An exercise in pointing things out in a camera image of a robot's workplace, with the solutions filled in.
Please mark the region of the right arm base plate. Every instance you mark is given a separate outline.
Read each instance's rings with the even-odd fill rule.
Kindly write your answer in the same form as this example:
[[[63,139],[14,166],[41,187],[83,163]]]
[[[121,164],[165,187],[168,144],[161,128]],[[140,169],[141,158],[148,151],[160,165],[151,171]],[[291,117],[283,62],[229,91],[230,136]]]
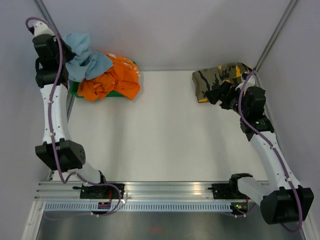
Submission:
[[[239,192],[233,192],[228,183],[213,183],[207,188],[211,191],[215,200],[246,200],[247,196]]]

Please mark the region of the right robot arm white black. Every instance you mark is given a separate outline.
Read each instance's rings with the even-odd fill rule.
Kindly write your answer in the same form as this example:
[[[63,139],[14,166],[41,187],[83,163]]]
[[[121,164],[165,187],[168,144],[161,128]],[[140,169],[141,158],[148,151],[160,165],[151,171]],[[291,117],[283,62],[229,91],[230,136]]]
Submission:
[[[224,81],[204,96],[212,105],[219,104],[240,116],[240,129],[257,152],[269,182],[265,186],[249,173],[233,174],[227,187],[230,196],[252,200],[269,225],[296,222],[301,228],[314,193],[311,188],[302,187],[278,146],[274,127],[264,114],[266,91],[256,86],[255,74],[244,72],[239,85]]]

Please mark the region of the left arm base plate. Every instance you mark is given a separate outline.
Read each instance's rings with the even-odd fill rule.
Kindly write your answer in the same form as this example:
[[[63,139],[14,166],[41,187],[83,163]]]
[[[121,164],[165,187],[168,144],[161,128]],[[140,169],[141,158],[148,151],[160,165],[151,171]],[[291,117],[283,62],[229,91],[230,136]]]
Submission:
[[[113,200],[123,199],[125,192],[125,184],[123,183],[112,183],[115,185],[119,192],[112,186],[73,186],[73,190],[80,190],[81,199],[94,199],[94,200]]]

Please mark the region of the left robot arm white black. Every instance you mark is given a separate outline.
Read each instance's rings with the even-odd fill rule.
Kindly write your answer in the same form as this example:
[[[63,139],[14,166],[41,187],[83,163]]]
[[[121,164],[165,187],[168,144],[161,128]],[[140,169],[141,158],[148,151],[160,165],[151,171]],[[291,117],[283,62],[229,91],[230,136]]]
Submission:
[[[35,81],[44,108],[44,133],[42,143],[35,147],[35,154],[50,170],[59,174],[62,183],[76,177],[85,186],[92,186],[91,193],[97,198],[105,198],[109,186],[103,173],[86,161],[84,147],[72,141],[69,133],[66,63],[75,57],[75,53],[44,19],[29,17],[25,25],[33,35],[32,43],[38,55]]]

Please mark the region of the light blue trousers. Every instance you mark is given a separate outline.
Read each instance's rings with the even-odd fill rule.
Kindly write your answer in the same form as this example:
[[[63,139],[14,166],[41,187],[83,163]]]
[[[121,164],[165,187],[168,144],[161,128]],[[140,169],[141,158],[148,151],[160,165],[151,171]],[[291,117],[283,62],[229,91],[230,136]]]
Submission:
[[[73,59],[65,64],[70,81],[92,80],[112,68],[113,62],[107,55],[90,49],[88,33],[70,33],[62,39],[75,53]]]

